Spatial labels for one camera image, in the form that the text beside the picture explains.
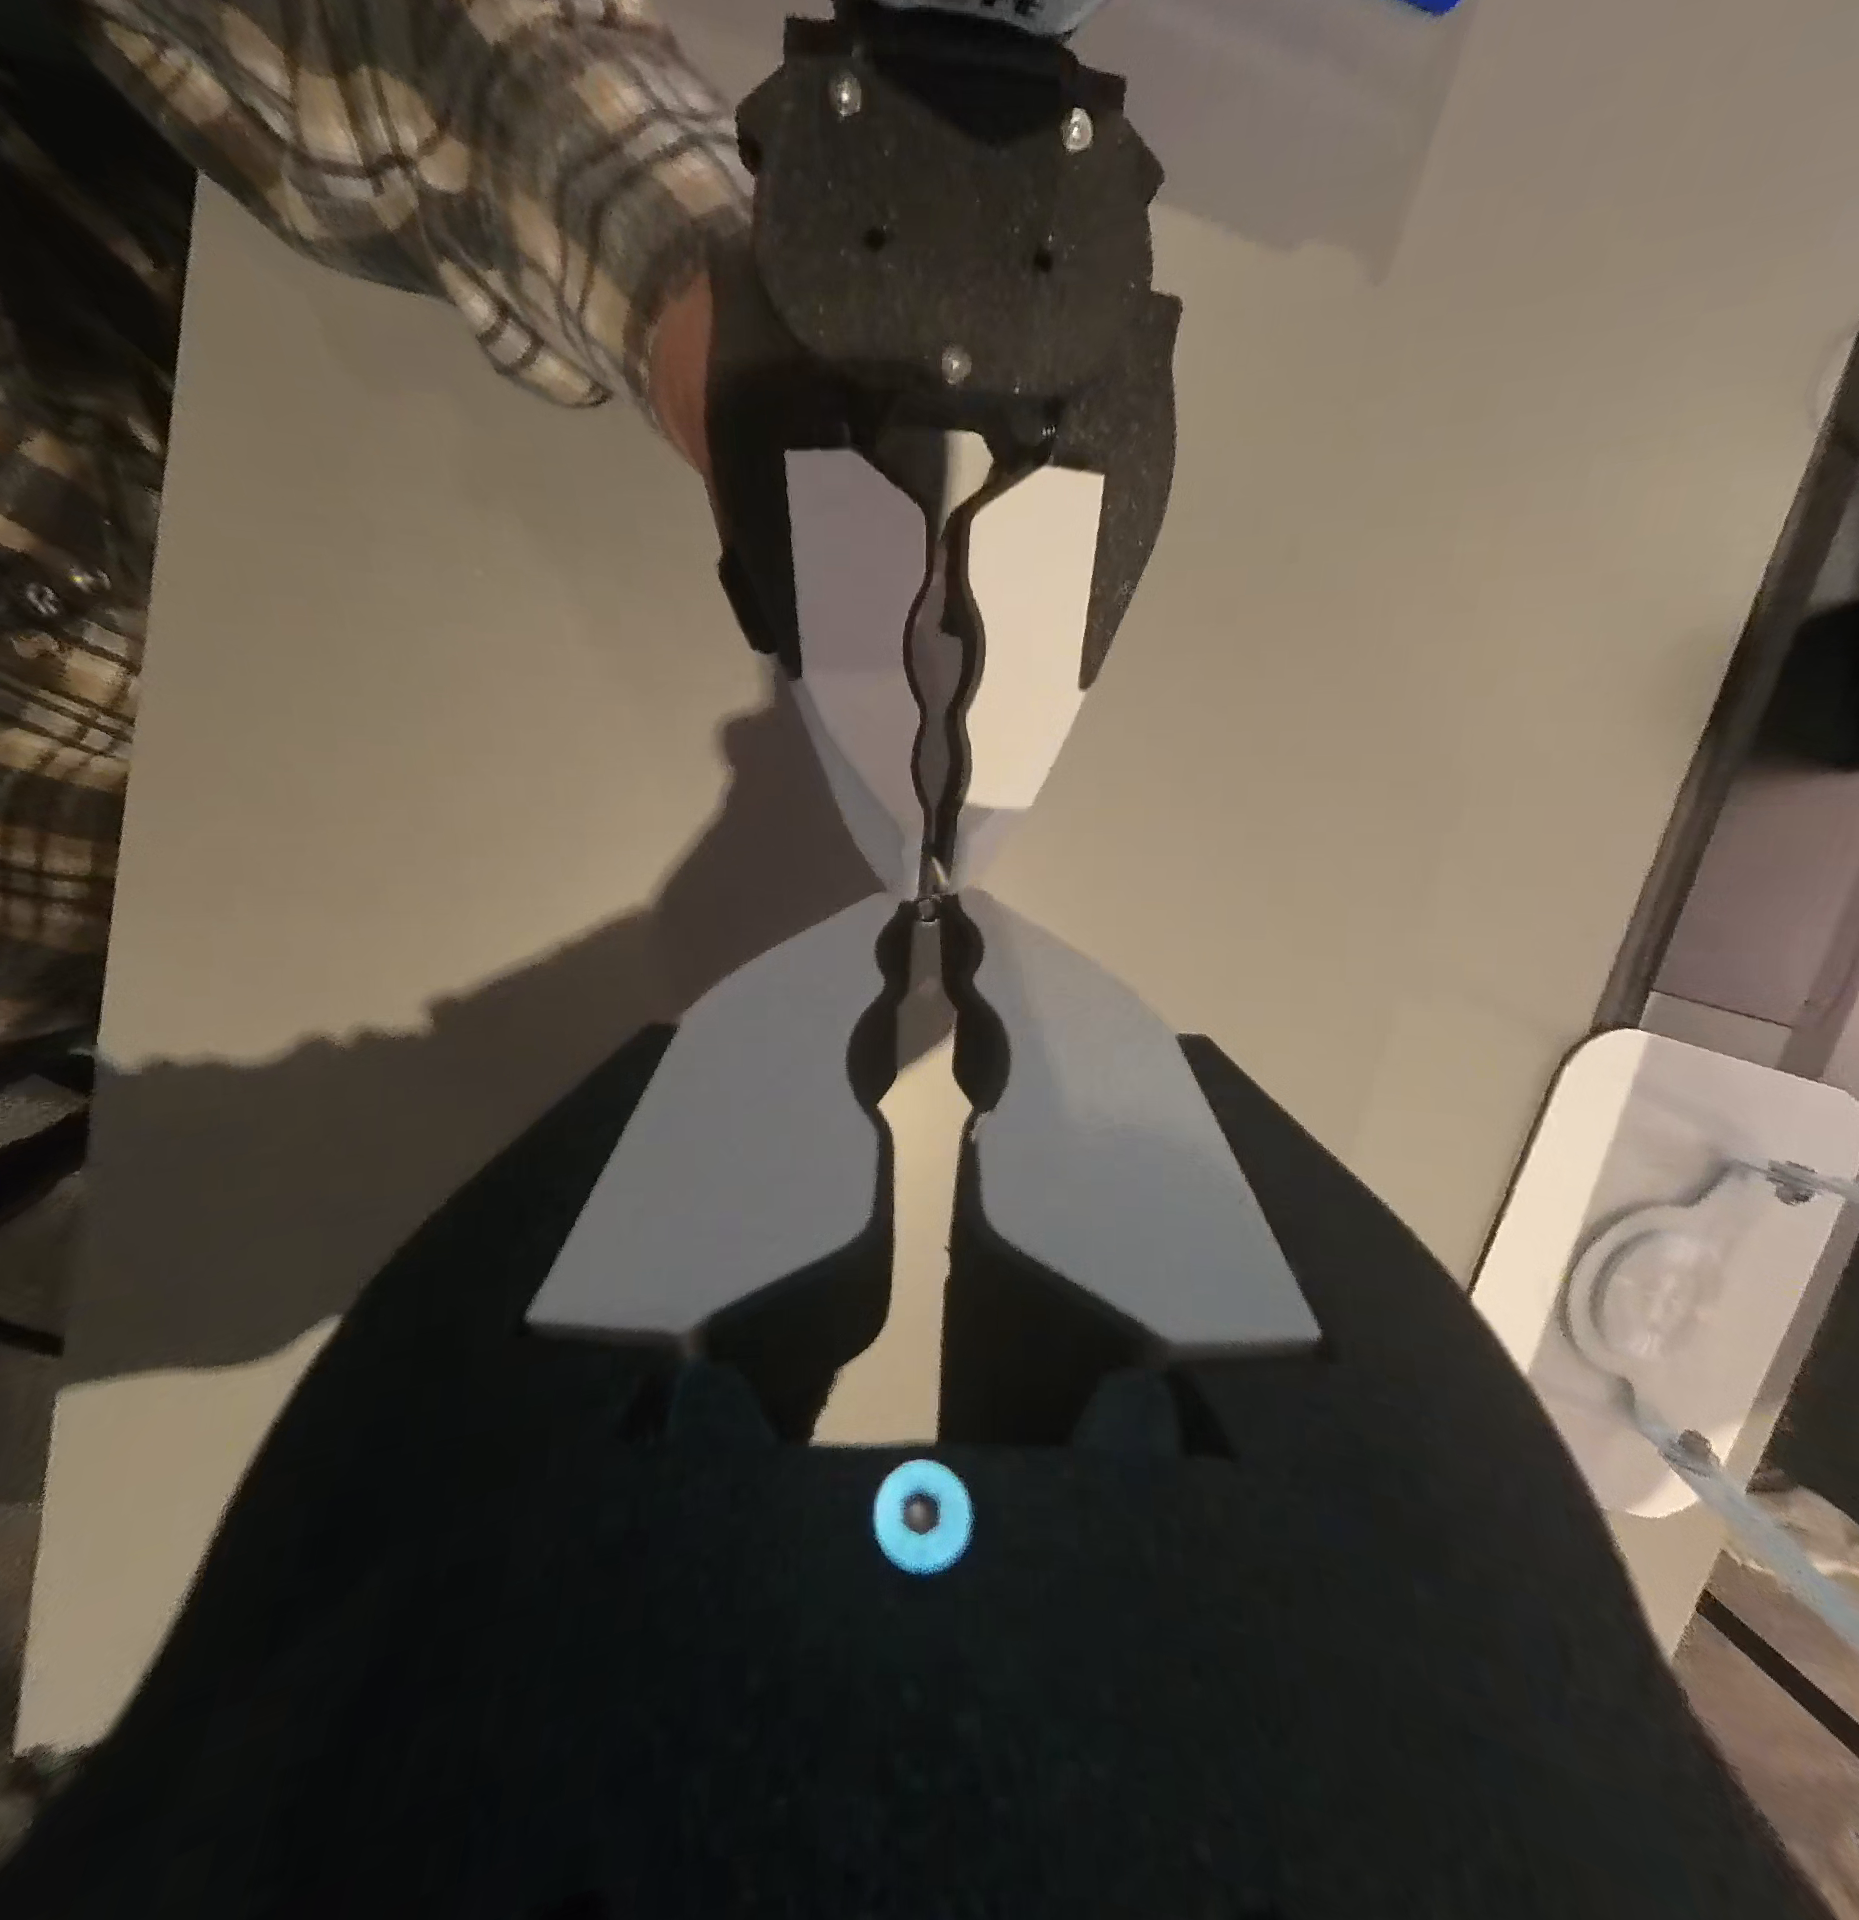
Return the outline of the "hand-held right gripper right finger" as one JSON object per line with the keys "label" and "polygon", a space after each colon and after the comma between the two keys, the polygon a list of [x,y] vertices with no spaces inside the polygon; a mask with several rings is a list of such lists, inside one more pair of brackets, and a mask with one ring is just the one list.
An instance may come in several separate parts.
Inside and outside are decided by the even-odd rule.
{"label": "hand-held right gripper right finger", "polygon": [[942,985],[971,1112],[940,1441],[1061,1444],[1115,1373],[1319,1353],[1316,1313],[1174,1028],[989,896],[946,901]]}

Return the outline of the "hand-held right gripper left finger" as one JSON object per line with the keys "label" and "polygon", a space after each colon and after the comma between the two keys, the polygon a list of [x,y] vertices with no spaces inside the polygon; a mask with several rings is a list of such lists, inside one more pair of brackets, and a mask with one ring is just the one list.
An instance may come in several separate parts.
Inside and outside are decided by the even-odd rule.
{"label": "hand-held right gripper left finger", "polygon": [[869,896],[725,974],[663,1045],[526,1323],[741,1375],[802,1442],[883,1330],[912,910]]}

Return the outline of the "person's left forearm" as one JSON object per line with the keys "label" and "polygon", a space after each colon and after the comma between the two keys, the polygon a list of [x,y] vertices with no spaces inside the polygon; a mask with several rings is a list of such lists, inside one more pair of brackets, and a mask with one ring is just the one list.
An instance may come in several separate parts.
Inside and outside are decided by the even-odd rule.
{"label": "person's left forearm", "polygon": [[559,408],[653,413],[660,316],[747,225],[732,112],[647,4],[90,3],[75,23],[288,247],[444,301]]}

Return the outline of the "white tablet stand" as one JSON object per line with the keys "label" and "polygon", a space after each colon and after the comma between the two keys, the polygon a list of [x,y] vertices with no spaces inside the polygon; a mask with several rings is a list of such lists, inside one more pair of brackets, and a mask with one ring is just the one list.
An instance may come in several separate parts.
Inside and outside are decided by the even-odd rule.
{"label": "white tablet stand", "polygon": [[1746,1483],[1859,1225],[1851,1093],[1642,1028],[1568,1055],[1472,1284],[1597,1500],[1662,1650],[1729,1526],[1643,1436]]}

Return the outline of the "person's left hand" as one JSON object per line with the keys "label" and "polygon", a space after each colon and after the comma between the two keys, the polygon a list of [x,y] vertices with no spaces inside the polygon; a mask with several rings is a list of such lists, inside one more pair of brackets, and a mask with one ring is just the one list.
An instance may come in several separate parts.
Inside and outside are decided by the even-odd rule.
{"label": "person's left hand", "polygon": [[645,408],[655,431],[694,471],[707,500],[717,496],[707,440],[715,326],[713,277],[697,272],[660,306],[645,341]]}

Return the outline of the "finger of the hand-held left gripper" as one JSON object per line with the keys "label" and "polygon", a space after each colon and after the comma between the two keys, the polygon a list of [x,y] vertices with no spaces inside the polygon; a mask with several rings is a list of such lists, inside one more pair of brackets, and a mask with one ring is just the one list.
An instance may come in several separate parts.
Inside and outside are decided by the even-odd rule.
{"label": "finger of the hand-held left gripper", "polygon": [[926,583],[917,505],[849,450],[788,452],[799,671],[791,697],[880,889],[916,889],[925,810],[906,638]]}
{"label": "finger of the hand-held left gripper", "polygon": [[925,638],[925,851],[980,880],[1037,804],[1082,700],[1107,479],[951,463]]}

